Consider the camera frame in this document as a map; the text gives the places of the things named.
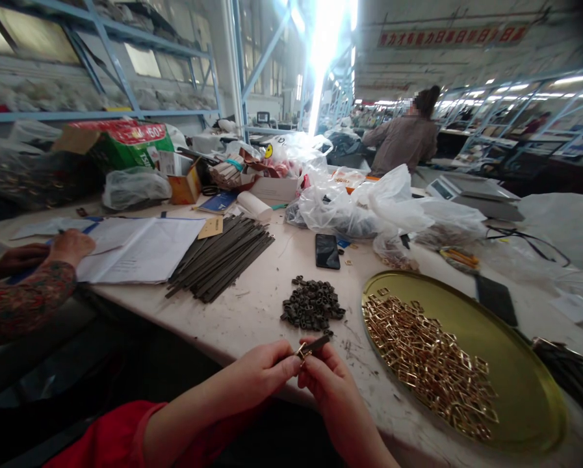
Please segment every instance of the dark hair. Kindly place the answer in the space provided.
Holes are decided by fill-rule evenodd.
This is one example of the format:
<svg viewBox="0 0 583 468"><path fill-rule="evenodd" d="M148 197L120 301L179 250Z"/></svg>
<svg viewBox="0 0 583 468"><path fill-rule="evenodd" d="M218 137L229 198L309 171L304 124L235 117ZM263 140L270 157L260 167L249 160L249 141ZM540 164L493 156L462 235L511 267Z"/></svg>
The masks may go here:
<svg viewBox="0 0 583 468"><path fill-rule="evenodd" d="M429 90L423 90L417 94L415 97L415 107L423 118L429 119L432 117L434 106L440 94L441 89L436 84Z"/></svg>

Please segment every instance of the paper roll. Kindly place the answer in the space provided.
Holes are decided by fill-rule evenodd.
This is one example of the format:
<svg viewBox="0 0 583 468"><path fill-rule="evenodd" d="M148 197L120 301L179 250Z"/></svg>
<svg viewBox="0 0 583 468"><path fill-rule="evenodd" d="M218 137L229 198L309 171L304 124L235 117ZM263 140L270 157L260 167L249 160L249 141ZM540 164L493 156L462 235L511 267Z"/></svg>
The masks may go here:
<svg viewBox="0 0 583 468"><path fill-rule="evenodd" d="M257 221L267 221L274 212L274 210L250 192L241 192L237 197L237 201Z"/></svg>

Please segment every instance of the green box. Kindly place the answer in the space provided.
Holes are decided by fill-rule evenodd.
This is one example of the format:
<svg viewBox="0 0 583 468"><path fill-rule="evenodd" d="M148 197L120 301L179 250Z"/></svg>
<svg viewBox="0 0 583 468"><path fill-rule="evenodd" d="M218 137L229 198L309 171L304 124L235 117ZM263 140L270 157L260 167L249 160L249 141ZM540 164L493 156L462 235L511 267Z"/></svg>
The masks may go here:
<svg viewBox="0 0 583 468"><path fill-rule="evenodd" d="M159 169L159 151L174 152L163 123L100 120L65 125L53 151L89 154L104 172L136 166Z"/></svg>

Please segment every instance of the brown paper tag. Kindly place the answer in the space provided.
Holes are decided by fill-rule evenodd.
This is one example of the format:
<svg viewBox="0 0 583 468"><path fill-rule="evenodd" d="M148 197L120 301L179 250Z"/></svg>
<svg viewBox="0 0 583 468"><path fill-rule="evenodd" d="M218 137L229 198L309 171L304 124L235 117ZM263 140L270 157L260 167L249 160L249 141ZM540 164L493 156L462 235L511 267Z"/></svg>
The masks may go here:
<svg viewBox="0 0 583 468"><path fill-rule="evenodd" d="M222 234L223 216L216 216L207 220L198 234L198 239L205 239L214 235Z"/></svg>

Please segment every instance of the digital scale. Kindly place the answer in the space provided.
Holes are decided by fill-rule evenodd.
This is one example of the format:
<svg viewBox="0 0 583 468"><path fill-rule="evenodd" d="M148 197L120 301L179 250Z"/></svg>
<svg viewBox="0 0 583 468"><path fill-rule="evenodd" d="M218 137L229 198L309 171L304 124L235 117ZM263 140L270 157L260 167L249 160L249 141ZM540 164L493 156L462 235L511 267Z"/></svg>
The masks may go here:
<svg viewBox="0 0 583 468"><path fill-rule="evenodd" d="M445 174L430 183L426 190L432 196L477 208L488 218L523 221L515 203L515 194L483 177L467 174Z"/></svg>

